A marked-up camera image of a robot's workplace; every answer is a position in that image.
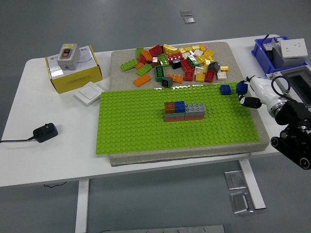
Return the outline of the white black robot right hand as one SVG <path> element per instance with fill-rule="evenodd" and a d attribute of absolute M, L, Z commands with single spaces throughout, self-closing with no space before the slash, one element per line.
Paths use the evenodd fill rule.
<path fill-rule="evenodd" d="M 272 89 L 271 83 L 271 80 L 257 76 L 246 77 L 244 80 L 240 81 L 236 86 L 236 93 L 240 104 L 244 107 L 254 109 L 258 109 L 262 104 L 265 104 L 269 114 L 275 117 L 286 101 L 276 94 Z M 248 87 L 254 91 L 257 96 L 256 98 L 245 96 L 248 92 Z"/>

